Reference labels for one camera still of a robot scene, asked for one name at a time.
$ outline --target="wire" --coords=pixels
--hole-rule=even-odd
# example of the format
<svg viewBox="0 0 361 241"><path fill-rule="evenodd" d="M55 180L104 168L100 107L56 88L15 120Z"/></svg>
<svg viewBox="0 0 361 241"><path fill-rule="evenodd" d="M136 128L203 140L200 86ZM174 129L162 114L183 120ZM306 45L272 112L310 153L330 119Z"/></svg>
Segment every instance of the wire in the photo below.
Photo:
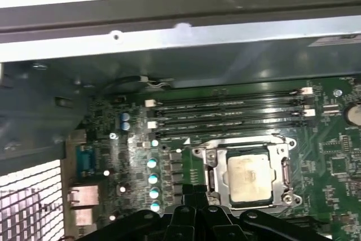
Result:
<svg viewBox="0 0 361 241"><path fill-rule="evenodd" d="M159 89L161 87L170 87L170 85L168 83L166 83L166 82L160 82L160 83L157 83L157 84L147 82L147 85L148 85L148 87L151 87L153 89Z"/></svg>
<svg viewBox="0 0 361 241"><path fill-rule="evenodd" d="M120 77L115 79L114 81L105 84L98 93L96 94L96 97L103 95L107 90L115 87L120 86L126 83L133 83L133 82L143 82L146 83L148 87L158 89L162 87L170 87L168 83L160 82L158 80L150 80L147 76L126 76L126 77Z"/></svg>

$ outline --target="perforated metal vent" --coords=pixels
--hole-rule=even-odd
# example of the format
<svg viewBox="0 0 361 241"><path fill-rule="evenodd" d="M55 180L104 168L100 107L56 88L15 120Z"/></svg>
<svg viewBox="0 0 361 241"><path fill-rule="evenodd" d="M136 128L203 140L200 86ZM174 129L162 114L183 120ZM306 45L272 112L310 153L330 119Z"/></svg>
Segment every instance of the perforated metal vent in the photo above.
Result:
<svg viewBox="0 0 361 241"><path fill-rule="evenodd" d="M0 241L64 235L60 160L0 177Z"/></svg>

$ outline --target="green circuit board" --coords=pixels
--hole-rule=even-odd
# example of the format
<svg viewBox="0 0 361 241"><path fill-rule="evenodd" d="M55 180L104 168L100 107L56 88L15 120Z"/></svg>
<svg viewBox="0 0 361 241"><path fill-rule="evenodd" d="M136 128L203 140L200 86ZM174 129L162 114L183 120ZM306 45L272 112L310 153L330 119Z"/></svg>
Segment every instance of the green circuit board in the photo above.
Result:
<svg viewBox="0 0 361 241"><path fill-rule="evenodd" d="M302 110L300 105L304 108L305 103L282 106L272 119L262 108L269 97L287 98L285 94L305 87L312 88L306 102L307 108L314 109L312 117L287 115ZM261 99L261 103L244 107L260 107L250 117L238 115L236 107L242 104L234 102L246 97ZM275 106L284 105L283 100L277 101ZM345 111L359 102L361 85L354 76L195 87L97 99L84 121L87 145L96 153L96 174L105 169L115 173L107 180L107 191L102 196L103 221L106 224L114 210L125 216L149 209L152 204L159 205L162 212L179 203L182 183L205 183L204 162L191 153L191 147L214 138L279 133L297 141L297 147L290 152L291 179L303 203L276 215L312 216L330 223L333 240L360 240L360 130L345 117ZM168 115L159 112L180 117L166 119ZM116 139L109 137L112 133ZM156 162L154 167L149 167L150 160ZM151 175L158 179L154 184L149 183ZM120 186L126 192L120 193ZM155 198L149 193L153 190L158 193Z"/></svg>

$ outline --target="motherboard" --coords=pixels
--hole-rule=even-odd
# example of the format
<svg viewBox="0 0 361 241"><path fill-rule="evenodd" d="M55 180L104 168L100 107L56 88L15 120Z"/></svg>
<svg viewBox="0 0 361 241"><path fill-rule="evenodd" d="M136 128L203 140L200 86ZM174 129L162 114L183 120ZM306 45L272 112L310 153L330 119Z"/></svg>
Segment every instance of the motherboard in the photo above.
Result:
<svg viewBox="0 0 361 241"><path fill-rule="evenodd" d="M181 203L204 184L234 215L259 209L361 239L361 77L97 97L78 177L101 176L99 226Z"/></svg>

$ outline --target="blue capacitor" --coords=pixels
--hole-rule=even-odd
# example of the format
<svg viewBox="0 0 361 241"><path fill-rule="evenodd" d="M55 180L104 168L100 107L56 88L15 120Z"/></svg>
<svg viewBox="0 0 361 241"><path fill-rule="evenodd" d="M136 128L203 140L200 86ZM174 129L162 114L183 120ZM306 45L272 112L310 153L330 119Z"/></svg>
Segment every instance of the blue capacitor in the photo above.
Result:
<svg viewBox="0 0 361 241"><path fill-rule="evenodd" d="M151 210L153 212L158 212L160 210L160 205L158 202L154 202L151 204Z"/></svg>
<svg viewBox="0 0 361 241"><path fill-rule="evenodd" d="M129 122L123 122L120 127L122 130L128 131L130 129L130 124Z"/></svg>
<svg viewBox="0 0 361 241"><path fill-rule="evenodd" d="M122 113L122 114L120 115L120 119L121 119L122 121L129 121L129 120L130 120L130 115L129 115L129 113L127 113L127 112Z"/></svg>
<svg viewBox="0 0 361 241"><path fill-rule="evenodd" d="M151 174L148 178L148 182L152 185L158 182L158 176L156 174Z"/></svg>
<svg viewBox="0 0 361 241"><path fill-rule="evenodd" d="M148 160L148 163L147 163L147 166L150 168L150 169L153 169L157 166L157 160L155 158L150 158Z"/></svg>
<svg viewBox="0 0 361 241"><path fill-rule="evenodd" d="M151 197L151 199L157 199L159 197L159 189L153 187L149 192L149 197Z"/></svg>

